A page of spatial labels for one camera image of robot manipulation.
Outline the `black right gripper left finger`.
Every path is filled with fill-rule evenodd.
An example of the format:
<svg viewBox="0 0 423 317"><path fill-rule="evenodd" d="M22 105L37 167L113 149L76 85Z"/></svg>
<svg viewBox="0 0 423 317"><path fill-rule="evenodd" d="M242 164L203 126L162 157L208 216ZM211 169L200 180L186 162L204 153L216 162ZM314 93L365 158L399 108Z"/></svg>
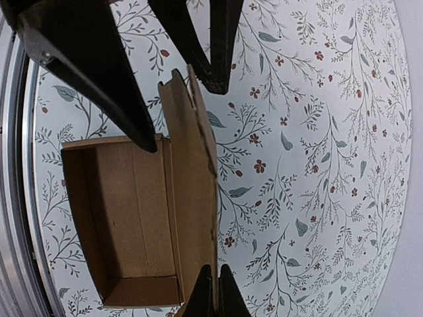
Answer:
<svg viewBox="0 0 423 317"><path fill-rule="evenodd" d="M182 305L175 316L214 316L212 271L210 265L204 265L201 268L189 300Z"/></svg>

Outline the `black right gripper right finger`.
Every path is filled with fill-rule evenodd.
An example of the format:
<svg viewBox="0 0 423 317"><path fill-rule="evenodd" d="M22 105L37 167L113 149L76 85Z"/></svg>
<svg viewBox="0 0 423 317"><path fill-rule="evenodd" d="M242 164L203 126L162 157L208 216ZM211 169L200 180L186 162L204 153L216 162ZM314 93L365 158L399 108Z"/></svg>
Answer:
<svg viewBox="0 0 423 317"><path fill-rule="evenodd" d="M218 279L217 316L250 317L232 271L227 264L222 265Z"/></svg>

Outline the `brown cardboard paper box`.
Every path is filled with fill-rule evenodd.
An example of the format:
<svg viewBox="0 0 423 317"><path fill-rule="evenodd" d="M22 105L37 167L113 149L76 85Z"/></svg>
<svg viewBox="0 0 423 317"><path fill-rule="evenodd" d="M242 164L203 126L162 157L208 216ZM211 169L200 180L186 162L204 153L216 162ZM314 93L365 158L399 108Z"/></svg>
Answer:
<svg viewBox="0 0 423 317"><path fill-rule="evenodd" d="M217 265L217 149L193 70L158 91L168 135L155 153L129 138L65 143L63 175L79 243L102 304L158 308L186 301Z"/></svg>

